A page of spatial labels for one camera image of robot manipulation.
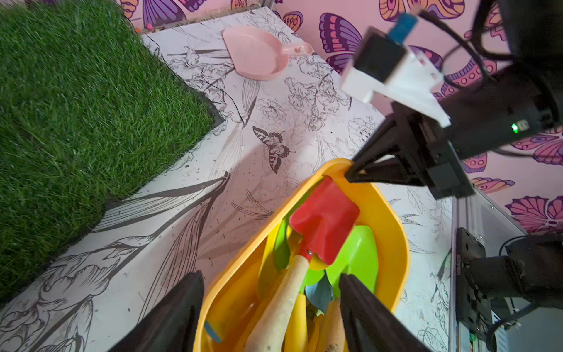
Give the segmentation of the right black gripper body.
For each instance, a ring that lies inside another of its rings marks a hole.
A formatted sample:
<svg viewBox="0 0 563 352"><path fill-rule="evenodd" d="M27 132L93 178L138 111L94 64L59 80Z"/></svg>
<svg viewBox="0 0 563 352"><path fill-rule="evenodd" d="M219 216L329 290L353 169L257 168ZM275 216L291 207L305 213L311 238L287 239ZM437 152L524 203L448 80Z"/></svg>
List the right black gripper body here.
<svg viewBox="0 0 563 352"><path fill-rule="evenodd" d="M398 102L391 107L400 156L420 183L435 199L472 196L474 188L439 122Z"/></svg>

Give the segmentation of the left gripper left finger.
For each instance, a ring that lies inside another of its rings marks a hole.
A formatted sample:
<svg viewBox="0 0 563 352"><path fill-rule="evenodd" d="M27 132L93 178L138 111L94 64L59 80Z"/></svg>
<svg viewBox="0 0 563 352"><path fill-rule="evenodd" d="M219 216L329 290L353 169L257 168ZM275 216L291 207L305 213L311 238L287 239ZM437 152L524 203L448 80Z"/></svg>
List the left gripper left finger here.
<svg viewBox="0 0 563 352"><path fill-rule="evenodd" d="M200 271L186 274L112 351L192 351L205 285Z"/></svg>

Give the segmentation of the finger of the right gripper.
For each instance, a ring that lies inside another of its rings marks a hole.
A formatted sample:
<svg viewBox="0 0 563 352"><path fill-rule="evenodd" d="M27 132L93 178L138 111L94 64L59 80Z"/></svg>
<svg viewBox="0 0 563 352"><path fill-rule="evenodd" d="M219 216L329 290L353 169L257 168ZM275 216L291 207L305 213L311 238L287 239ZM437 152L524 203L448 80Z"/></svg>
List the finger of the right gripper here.
<svg viewBox="0 0 563 352"><path fill-rule="evenodd" d="M355 163L346 173L350 183L388 183L396 185L417 185L418 176L407 170L398 158L369 162L364 166Z"/></svg>
<svg viewBox="0 0 563 352"><path fill-rule="evenodd" d="M366 144L353 158L352 170L362 171L369 163L386 155L397 144L397 123L394 115L387 116Z"/></svg>

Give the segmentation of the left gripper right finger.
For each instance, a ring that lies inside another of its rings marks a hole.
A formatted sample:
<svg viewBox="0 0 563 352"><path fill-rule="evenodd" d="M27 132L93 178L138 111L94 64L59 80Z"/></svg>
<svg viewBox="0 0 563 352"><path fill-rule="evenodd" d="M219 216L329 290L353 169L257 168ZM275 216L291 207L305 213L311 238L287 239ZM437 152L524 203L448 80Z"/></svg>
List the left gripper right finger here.
<svg viewBox="0 0 563 352"><path fill-rule="evenodd" d="M340 276L341 316L349 351L428 351L353 274Z"/></svg>

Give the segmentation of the green trowel wooden handle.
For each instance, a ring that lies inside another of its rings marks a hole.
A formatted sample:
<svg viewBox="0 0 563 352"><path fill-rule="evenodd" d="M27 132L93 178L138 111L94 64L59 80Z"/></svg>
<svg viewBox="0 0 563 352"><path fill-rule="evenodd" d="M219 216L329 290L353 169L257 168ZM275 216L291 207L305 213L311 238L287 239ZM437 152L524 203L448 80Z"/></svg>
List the green trowel wooden handle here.
<svg viewBox="0 0 563 352"><path fill-rule="evenodd" d="M326 275L332 285L334 298L324 314L315 347L316 351L345 350L345 329L341 316L339 288L340 276L353 274L367 286L370 292L373 292L378 269L378 250L372 229L366 225L354 227L337 259L323 270L323 276Z"/></svg>

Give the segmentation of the yellow plastic storage box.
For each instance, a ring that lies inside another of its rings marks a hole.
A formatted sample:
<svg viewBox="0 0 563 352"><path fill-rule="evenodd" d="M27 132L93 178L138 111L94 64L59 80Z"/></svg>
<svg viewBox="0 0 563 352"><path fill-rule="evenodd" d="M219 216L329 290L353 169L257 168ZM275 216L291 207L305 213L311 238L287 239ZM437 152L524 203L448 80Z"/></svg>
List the yellow plastic storage box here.
<svg viewBox="0 0 563 352"><path fill-rule="evenodd" d="M406 285L410 267L410 252L405 229L389 202L372 183L349 183L345 173L351 162L338 158L323 165L305 180L273 215L265 227L250 240L230 265L213 281L206 293L194 342L195 351L242 351L246 340L264 313L285 271L274 283L268 296L259 299L257 284L262 255L268 233L293 212L319 186L324 177L331 177L346 196L358 205L356 226L372 229L378 250L378 277L372 292L391 312L395 312ZM287 229L290 259L301 244L301 236ZM312 259L310 270L299 293L321 280L323 263ZM308 351L315 350L322 318L307 319Z"/></svg>

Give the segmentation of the red shovel wooden handle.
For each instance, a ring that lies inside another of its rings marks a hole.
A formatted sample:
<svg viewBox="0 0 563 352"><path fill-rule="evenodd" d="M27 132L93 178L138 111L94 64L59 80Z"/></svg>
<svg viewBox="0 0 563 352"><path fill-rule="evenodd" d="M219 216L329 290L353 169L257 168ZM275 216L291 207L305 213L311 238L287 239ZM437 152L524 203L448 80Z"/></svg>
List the red shovel wooden handle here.
<svg viewBox="0 0 563 352"><path fill-rule="evenodd" d="M331 177L324 177L290 217L290 227L303 236L290 268L262 317L246 340L246 351L278 351L282 347L299 291L312 259L334 263L359 217L359 207Z"/></svg>

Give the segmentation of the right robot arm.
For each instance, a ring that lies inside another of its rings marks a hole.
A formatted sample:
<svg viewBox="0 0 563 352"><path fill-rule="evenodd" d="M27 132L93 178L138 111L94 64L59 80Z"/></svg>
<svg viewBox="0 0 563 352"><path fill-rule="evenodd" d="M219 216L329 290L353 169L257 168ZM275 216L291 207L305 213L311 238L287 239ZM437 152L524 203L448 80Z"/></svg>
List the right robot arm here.
<svg viewBox="0 0 563 352"><path fill-rule="evenodd" d="M481 86L426 107L395 98L393 112L353 159L351 183L425 186L436 199L472 196L462 161L562 125L562 27L529 1L501 6L516 24L510 65ZM529 309L562 307L562 238L520 240L507 255L460 264L467 283L488 297L520 297Z"/></svg>

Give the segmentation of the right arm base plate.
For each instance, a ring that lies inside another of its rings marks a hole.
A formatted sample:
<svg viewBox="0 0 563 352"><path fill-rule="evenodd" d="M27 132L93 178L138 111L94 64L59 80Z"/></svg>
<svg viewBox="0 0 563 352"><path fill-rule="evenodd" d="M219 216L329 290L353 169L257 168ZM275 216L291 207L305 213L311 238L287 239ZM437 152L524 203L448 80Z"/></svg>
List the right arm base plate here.
<svg viewBox="0 0 563 352"><path fill-rule="evenodd" d="M456 232L455 314L456 321L469 330L467 337L478 345L485 342L493 325L491 300L476 286L470 262L486 257L485 247L464 227Z"/></svg>

